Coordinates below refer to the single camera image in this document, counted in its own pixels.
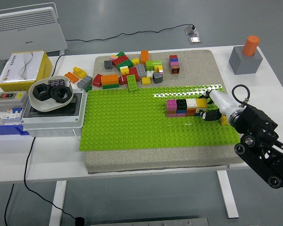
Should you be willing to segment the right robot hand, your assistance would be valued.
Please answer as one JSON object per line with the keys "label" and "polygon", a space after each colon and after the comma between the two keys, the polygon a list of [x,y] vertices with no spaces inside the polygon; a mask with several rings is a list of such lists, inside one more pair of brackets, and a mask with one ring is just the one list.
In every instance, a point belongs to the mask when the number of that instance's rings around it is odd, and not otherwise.
{"label": "right robot hand", "polygon": [[244,110],[227,94],[218,90],[206,91],[199,98],[210,98],[209,104],[214,103],[217,110],[203,111],[200,110],[200,116],[205,121],[217,121],[225,115],[229,121],[233,120],[237,115]]}

